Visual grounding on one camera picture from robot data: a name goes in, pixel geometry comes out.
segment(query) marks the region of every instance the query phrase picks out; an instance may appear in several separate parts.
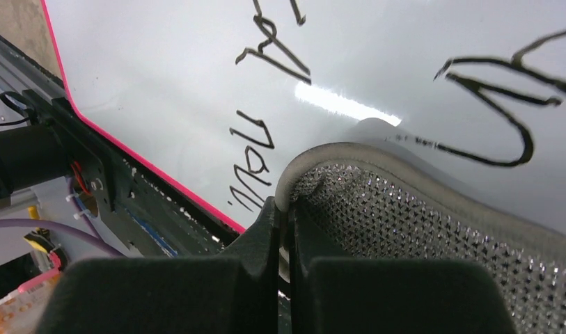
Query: gray fabric trim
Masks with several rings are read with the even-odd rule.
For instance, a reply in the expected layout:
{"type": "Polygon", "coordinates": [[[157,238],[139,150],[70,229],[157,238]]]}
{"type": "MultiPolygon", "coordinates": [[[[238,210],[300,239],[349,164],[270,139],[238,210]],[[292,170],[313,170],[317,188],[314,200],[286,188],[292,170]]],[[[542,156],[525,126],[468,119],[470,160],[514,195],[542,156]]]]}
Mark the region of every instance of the gray fabric trim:
{"type": "Polygon", "coordinates": [[[278,181],[276,206],[282,212],[288,212],[295,183],[308,171],[331,164],[347,164],[392,177],[417,191],[417,196],[435,209],[449,213],[472,228],[507,238],[527,251],[546,253],[566,262],[566,236],[466,198],[393,154],[363,144],[331,143],[300,154],[291,161],[278,181]]]}

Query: beige floor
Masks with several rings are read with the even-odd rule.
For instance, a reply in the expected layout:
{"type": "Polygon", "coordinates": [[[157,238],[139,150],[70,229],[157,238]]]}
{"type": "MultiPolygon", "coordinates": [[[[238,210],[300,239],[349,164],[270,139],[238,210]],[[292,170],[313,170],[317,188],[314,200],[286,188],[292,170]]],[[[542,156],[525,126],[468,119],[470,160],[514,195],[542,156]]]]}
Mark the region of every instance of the beige floor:
{"type": "Polygon", "coordinates": [[[0,0],[0,35],[61,78],[40,0],[0,0]]]}

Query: black cylinder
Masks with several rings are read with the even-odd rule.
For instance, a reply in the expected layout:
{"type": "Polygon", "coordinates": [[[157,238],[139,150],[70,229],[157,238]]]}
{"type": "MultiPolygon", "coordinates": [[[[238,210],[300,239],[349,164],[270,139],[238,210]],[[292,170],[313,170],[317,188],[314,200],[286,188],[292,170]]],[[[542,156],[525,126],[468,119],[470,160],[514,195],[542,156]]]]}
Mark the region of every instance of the black cylinder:
{"type": "Polygon", "coordinates": [[[68,161],[55,135],[44,125],[0,132],[0,198],[64,176],[68,161]]]}

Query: white board surface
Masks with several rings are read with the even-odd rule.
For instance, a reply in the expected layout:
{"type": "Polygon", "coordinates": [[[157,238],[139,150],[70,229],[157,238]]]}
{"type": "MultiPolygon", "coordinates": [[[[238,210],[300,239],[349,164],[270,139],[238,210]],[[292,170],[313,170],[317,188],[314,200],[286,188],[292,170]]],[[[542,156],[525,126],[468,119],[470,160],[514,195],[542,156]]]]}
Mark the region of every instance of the white board surface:
{"type": "Polygon", "coordinates": [[[43,5],[84,121],[239,230],[298,154],[373,138],[566,234],[566,1],[43,5]]]}

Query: pink border strip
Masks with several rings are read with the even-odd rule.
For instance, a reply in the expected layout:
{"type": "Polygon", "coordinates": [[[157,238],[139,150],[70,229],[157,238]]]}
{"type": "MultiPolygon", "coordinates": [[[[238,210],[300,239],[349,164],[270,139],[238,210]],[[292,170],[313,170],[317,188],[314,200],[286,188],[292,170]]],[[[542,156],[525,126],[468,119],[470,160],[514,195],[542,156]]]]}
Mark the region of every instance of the pink border strip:
{"type": "Polygon", "coordinates": [[[236,230],[239,233],[242,233],[243,231],[245,231],[246,229],[243,228],[240,224],[236,223],[233,219],[226,216],[223,212],[220,212],[218,209],[213,207],[207,201],[203,200],[201,197],[197,196],[195,193],[193,193],[192,191],[190,191],[189,189],[184,187],[181,183],[174,180],[168,174],[164,173],[158,167],[154,166],[151,162],[147,161],[141,155],[137,154],[135,151],[128,148],[125,144],[121,143],[117,138],[114,138],[108,132],[104,131],[101,127],[94,124],[94,122],[91,122],[88,118],[86,118],[86,116],[84,116],[84,115],[82,115],[82,113],[80,113],[79,109],[77,108],[76,104],[74,103],[74,100],[72,99],[71,90],[68,86],[68,80],[67,80],[67,78],[65,78],[65,72],[63,71],[63,64],[61,62],[61,57],[59,56],[59,49],[57,47],[57,41],[55,40],[55,34],[53,32],[53,26],[51,25],[51,19],[49,17],[49,12],[47,11],[47,4],[45,3],[45,0],[41,0],[41,6],[43,8],[43,12],[45,13],[45,21],[47,21],[47,28],[49,28],[49,34],[51,35],[51,41],[53,42],[53,48],[55,49],[55,57],[57,57],[57,63],[59,64],[59,70],[61,71],[61,78],[63,80],[63,85],[65,86],[65,93],[68,95],[68,100],[70,101],[72,108],[74,109],[74,111],[78,115],[78,117],[82,120],[82,122],[86,123],[89,127],[94,129],[96,132],[103,135],[106,139],[110,140],[113,144],[120,147],[122,150],[124,150],[126,153],[128,153],[131,157],[135,158],[137,161],[142,163],[145,167],[149,168],[152,172],[156,173],[158,176],[160,176],[166,182],[168,182],[169,184],[174,186],[176,189],[181,191],[186,197],[188,197],[191,200],[193,200],[194,202],[196,202],[198,205],[200,205],[203,209],[207,210],[207,212],[209,212],[210,214],[215,216],[217,219],[223,221],[225,224],[229,225],[231,228],[233,228],[234,230],[236,230]]]}

